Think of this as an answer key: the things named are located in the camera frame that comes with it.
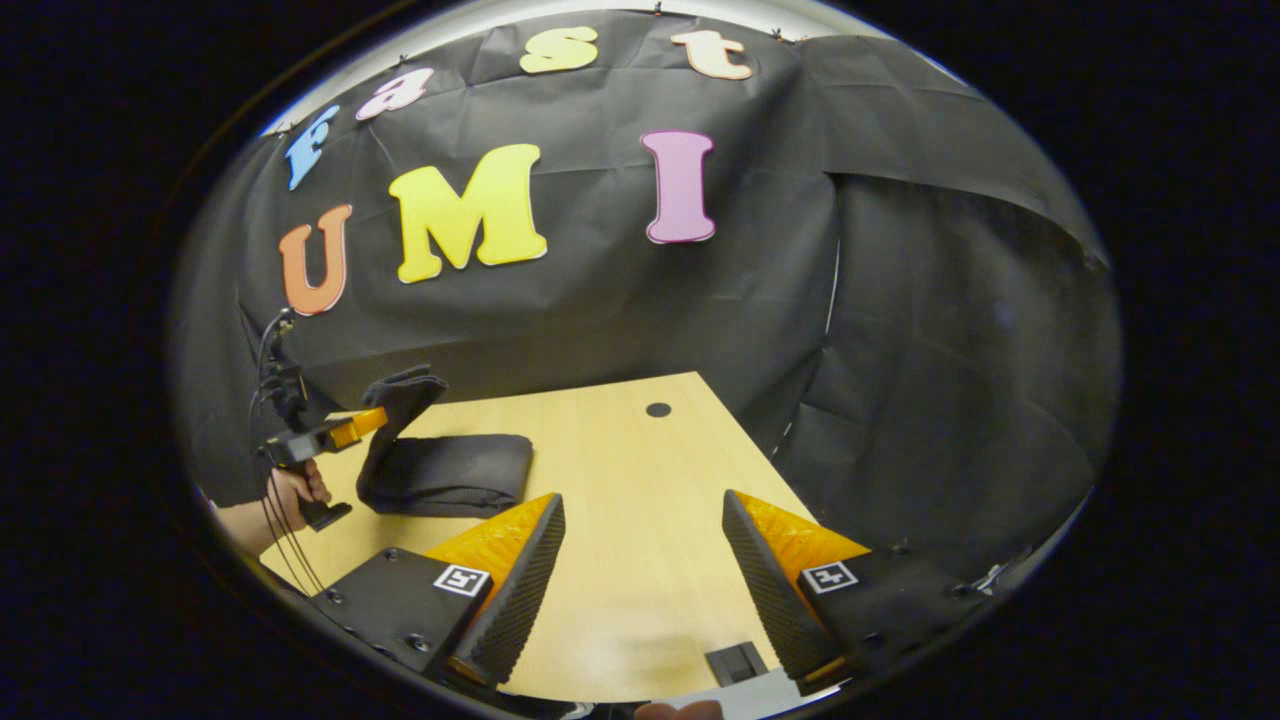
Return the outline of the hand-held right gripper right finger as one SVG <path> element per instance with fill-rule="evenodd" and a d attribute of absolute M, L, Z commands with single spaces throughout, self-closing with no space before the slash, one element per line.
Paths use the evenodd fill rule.
<path fill-rule="evenodd" d="M 765 637 L 804 694 L 882 682 L 977 620 L 991 574 L 965 579 L 906 544 L 860 544 L 736 489 L 722 530 Z"/>

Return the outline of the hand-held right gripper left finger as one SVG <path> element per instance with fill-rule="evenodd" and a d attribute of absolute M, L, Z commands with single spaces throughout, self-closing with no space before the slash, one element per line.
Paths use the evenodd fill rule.
<path fill-rule="evenodd" d="M 385 547 L 310 605 L 420 676 L 494 689 L 509 680 L 529 642 L 564 534 L 563 498 L 548 493 L 426 553 Z"/>

